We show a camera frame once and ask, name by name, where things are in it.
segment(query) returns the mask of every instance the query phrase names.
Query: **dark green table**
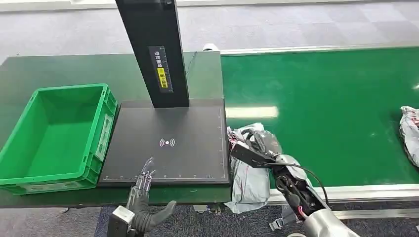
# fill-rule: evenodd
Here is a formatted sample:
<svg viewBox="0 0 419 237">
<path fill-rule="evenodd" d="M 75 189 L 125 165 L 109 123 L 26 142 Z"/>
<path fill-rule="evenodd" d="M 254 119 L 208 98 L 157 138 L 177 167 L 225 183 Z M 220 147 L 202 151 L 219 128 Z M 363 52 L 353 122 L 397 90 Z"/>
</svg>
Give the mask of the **dark green table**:
<svg viewBox="0 0 419 237">
<path fill-rule="evenodd" d="M 191 98 L 222 98 L 220 55 L 185 53 Z M 4 145 L 33 91 L 39 87 L 107 83 L 118 101 L 149 99 L 134 55 L 10 57 L 0 67 L 0 147 Z M 97 188 L 13 196 L 0 190 L 0 207 L 95 206 L 126 202 L 128 189 Z M 152 187 L 151 204 L 227 202 L 229 185 Z"/>
<path fill-rule="evenodd" d="M 227 122 L 231 127 L 262 122 L 286 154 L 331 187 L 332 199 L 344 199 L 344 191 L 359 199 L 418 196 L 419 172 L 404 154 L 398 123 L 401 106 L 419 108 L 419 47 L 225 53 L 224 88 L 214 76 L 217 53 L 198 53 L 192 62 L 191 57 L 185 54 L 190 96 L 224 93 L 227 110 L 276 108 L 276 116 L 243 115 Z M 109 84 L 119 100 L 148 96 L 133 55 L 7 59 L 0 67 L 0 144 L 37 87 L 95 82 Z M 126 193 L 95 189 L 15 197 L 1 191 L 0 205 L 119 204 Z M 275 190 L 272 195 L 280 199 Z M 230 188 L 153 187 L 150 196 L 154 204 L 224 202 Z"/>
</svg>

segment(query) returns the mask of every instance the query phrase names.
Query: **robot forearm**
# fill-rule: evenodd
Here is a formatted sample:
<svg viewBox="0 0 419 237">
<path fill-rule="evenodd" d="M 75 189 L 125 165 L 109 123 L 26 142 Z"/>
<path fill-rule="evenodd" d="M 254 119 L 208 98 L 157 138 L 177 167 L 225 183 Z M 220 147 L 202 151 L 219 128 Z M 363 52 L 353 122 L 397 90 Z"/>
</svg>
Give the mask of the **robot forearm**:
<svg viewBox="0 0 419 237">
<path fill-rule="evenodd" d="M 309 215 L 303 226 L 308 237 L 359 237 L 328 208 Z"/>
</svg>

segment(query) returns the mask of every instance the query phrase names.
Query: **black scanning platform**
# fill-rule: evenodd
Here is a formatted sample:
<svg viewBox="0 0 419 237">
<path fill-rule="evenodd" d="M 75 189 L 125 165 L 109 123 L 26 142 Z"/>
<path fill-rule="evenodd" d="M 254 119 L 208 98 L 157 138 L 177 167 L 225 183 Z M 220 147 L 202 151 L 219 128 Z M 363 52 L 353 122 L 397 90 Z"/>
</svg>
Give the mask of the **black scanning platform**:
<svg viewBox="0 0 419 237">
<path fill-rule="evenodd" d="M 122 102 L 98 186 L 131 186 L 154 157 L 153 185 L 227 184 L 229 154 L 223 99 L 186 108 Z"/>
</svg>

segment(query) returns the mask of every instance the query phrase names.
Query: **cable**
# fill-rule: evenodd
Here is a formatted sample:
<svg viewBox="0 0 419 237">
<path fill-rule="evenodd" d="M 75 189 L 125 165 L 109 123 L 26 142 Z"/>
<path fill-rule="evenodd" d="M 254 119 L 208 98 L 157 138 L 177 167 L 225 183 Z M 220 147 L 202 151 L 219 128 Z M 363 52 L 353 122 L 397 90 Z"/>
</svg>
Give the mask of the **cable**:
<svg viewBox="0 0 419 237">
<path fill-rule="evenodd" d="M 195 60 L 195 57 L 196 57 L 196 54 L 197 54 L 198 52 L 197 51 L 195 51 L 194 52 L 194 55 L 192 56 L 192 58 L 191 58 L 191 61 L 189 61 L 189 65 L 188 65 L 188 69 L 186 70 L 186 76 L 188 76 L 188 73 L 189 73 L 189 70 L 191 69 L 191 64 L 192 64 L 192 62 Z"/>
<path fill-rule="evenodd" d="M 306 167 L 303 167 L 303 166 L 301 166 L 301 165 L 296 165 L 296 164 L 288 164 L 288 163 L 267 163 L 267 162 L 265 162 L 264 164 L 266 164 L 266 165 L 277 165 L 277 166 L 294 166 L 294 167 L 297 167 L 297 168 L 300 168 L 300 169 L 303 169 L 303 170 L 307 171 L 307 172 L 308 172 L 308 173 L 310 173 L 310 174 L 311 174 L 311 175 L 312 175 L 312 176 L 313 176 L 313 177 L 317 180 L 317 182 L 319 183 L 320 188 L 322 188 L 323 193 L 324 193 L 324 195 L 325 195 L 325 201 L 326 201 L 326 204 L 329 206 L 329 199 L 328 199 L 328 197 L 327 197 L 327 193 L 326 193 L 325 186 L 323 186 L 322 181 L 320 181 L 319 177 L 317 177 L 317 175 L 316 175 L 316 174 L 314 174 L 314 172 L 313 172 L 313 171 L 311 171 L 311 170 L 307 169 Z"/>
<path fill-rule="evenodd" d="M 298 206 L 298 212 L 304 219 L 307 219 L 308 216 L 302 211 L 302 206 Z"/>
</svg>

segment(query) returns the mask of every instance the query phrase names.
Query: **robotic arm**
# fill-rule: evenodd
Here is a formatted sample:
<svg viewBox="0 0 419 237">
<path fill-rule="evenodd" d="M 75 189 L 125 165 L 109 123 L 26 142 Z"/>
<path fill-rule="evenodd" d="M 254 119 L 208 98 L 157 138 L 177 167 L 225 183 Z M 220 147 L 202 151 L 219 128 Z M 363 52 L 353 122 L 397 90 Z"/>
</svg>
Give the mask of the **robotic arm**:
<svg viewBox="0 0 419 237">
<path fill-rule="evenodd" d="M 301 167 L 289 155 L 281 154 L 275 135 L 268 131 L 244 130 L 245 141 L 230 137 L 231 155 L 254 168 L 270 168 L 276 188 L 284 195 L 298 220 L 303 221 L 309 237 L 359 237 L 330 210 L 321 181 L 310 170 Z M 324 202 L 314 191 L 306 170 L 313 175 L 325 193 Z"/>
</svg>

